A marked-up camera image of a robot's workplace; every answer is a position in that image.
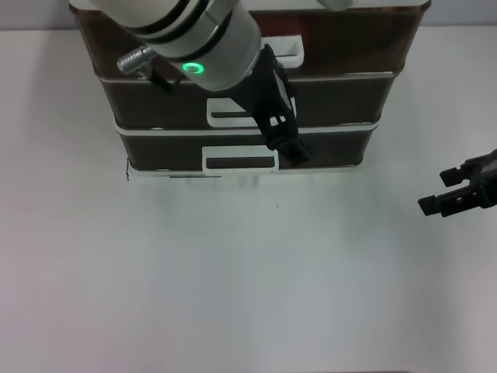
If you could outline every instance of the white drawer handle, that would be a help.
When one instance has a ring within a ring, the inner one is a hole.
[[[247,169],[209,169],[208,159],[271,158],[273,167]],[[278,151],[270,151],[264,145],[256,146],[210,146],[202,148],[202,170],[206,176],[227,176],[247,173],[275,173],[280,169]]]
[[[262,46],[273,49],[276,59],[284,68],[299,68],[304,63],[304,42],[301,35],[288,37],[263,37]]]
[[[294,106],[294,113],[297,116],[297,106],[295,99],[292,99]],[[207,123],[214,128],[240,128],[240,127],[253,127],[257,128],[257,123],[252,117],[240,117],[243,115],[243,110],[232,99],[207,99]],[[271,125],[277,126],[278,121],[276,118],[271,118]]]

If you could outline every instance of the green led light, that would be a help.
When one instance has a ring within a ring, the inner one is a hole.
[[[189,62],[188,64],[183,65],[183,70],[188,72],[189,74],[202,74],[205,68],[203,68],[201,64]]]

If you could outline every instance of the stacked drawers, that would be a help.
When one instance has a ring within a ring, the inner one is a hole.
[[[292,36],[303,63],[287,70],[312,160],[291,167],[264,146],[255,121],[229,99],[182,80],[168,95],[116,60],[139,43],[100,12],[72,8],[131,167],[157,175],[291,173],[357,166],[429,2],[400,8],[251,12],[264,37]],[[180,74],[155,68],[170,82]]]

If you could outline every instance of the white table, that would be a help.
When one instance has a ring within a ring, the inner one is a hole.
[[[132,177],[75,31],[0,33],[0,368],[497,365],[497,208],[425,218],[497,148],[497,27],[422,28],[354,173]]]

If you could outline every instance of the white wall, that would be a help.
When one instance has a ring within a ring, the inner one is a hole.
[[[68,0],[1,0],[0,30],[75,27]],[[496,0],[433,0],[426,25],[497,24]]]

